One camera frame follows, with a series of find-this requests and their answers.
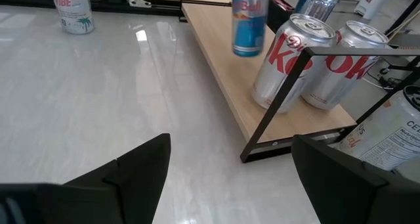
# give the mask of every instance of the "white bottle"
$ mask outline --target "white bottle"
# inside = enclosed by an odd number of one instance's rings
[[[94,30],[90,0],[54,0],[62,27],[71,34],[87,34]]]

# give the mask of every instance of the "blue can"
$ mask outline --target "blue can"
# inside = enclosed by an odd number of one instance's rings
[[[232,50],[258,56],[264,47],[268,0],[232,0]]]
[[[326,21],[339,0],[299,0],[293,14],[305,14]]]

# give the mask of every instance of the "soda can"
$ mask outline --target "soda can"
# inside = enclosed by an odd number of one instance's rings
[[[61,26],[71,34],[87,34],[94,30],[90,0],[54,0]]]
[[[268,108],[305,47],[331,47],[335,32],[326,23],[303,14],[292,14],[277,31],[253,86],[253,98]],[[278,113],[287,112],[311,77],[313,66],[320,66],[325,56],[314,56],[287,94]]]
[[[420,154],[420,87],[394,94],[336,149],[390,171]]]
[[[263,51],[268,0],[232,0],[232,50],[238,56]]]
[[[339,0],[299,0],[295,12],[326,21]]]
[[[387,46],[388,38],[374,27],[348,21],[337,32],[338,46],[378,48]],[[378,61],[378,56],[328,56],[308,84],[303,99],[323,110],[337,106],[359,79]]]

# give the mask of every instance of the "can lid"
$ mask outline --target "can lid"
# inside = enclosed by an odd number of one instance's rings
[[[418,111],[420,111],[420,87],[419,86],[406,86],[404,88],[404,96],[407,101]]]
[[[372,26],[367,24],[349,20],[346,22],[347,27],[349,27],[354,33],[357,35],[367,39],[370,42],[374,42],[376,44],[385,44],[388,43],[389,39],[385,34],[380,32],[379,30],[375,29]]]
[[[299,29],[316,37],[324,39],[331,39],[335,37],[333,28],[329,27],[326,23],[318,20],[317,18],[304,14],[292,14],[290,16],[290,21]]]

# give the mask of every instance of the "aluminum can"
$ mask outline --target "aluminum can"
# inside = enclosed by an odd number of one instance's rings
[[[87,34],[94,30],[90,0],[54,0],[61,26],[71,34]]]
[[[263,51],[268,0],[232,0],[232,50],[238,56]]]
[[[283,82],[295,66],[305,47],[331,47],[335,44],[335,32],[326,23],[303,14],[292,14],[280,26],[270,50],[261,66],[253,86],[253,98],[263,108],[268,108]],[[278,113],[287,112],[301,94],[311,77],[313,66],[320,66],[325,56],[314,56],[287,94]]]
[[[337,32],[337,41],[341,47],[382,49],[388,38],[374,27],[350,20]],[[316,108],[331,110],[378,59],[378,56],[328,56],[304,90],[303,99]]]
[[[299,0],[295,12],[326,21],[339,0]]]
[[[394,94],[336,149],[390,171],[420,154],[420,87]]]

